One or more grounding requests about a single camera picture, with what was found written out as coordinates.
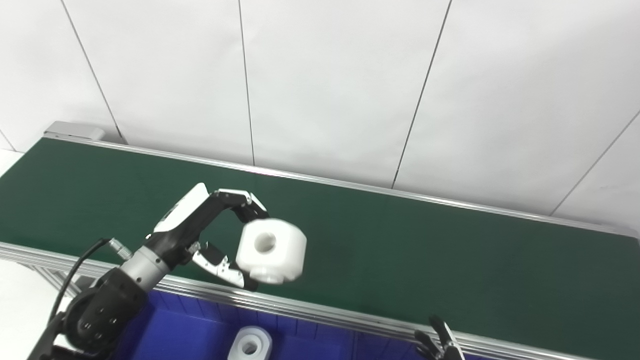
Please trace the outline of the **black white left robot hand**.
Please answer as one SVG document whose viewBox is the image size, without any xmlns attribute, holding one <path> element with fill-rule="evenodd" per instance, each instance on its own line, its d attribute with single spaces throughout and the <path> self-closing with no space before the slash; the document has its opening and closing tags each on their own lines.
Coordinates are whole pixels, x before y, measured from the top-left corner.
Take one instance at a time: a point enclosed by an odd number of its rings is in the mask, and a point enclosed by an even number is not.
<svg viewBox="0 0 640 360">
<path fill-rule="evenodd" d="M 204 271 L 246 291 L 256 291 L 258 281 L 240 269 L 219 248 L 200 243 L 201 233 L 222 212 L 230 210 L 242 224 L 270 217 L 261 201 L 246 190 L 218 189 L 212 193 L 204 183 L 197 183 L 172 207 L 153 228 L 143 245 L 151 262 L 164 275 L 178 265 L 194 262 Z"/>
</svg>

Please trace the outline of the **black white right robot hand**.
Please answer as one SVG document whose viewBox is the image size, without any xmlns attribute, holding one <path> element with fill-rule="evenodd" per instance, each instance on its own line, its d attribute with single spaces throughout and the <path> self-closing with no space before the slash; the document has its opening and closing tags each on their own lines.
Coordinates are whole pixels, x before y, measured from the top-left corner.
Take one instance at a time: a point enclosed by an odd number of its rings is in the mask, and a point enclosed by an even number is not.
<svg viewBox="0 0 640 360">
<path fill-rule="evenodd" d="M 466 360 L 462 348 L 448 324 L 441 317 L 429 317 L 430 326 L 438 335 L 439 344 L 422 330 L 414 330 L 415 350 L 425 360 Z"/>
</svg>

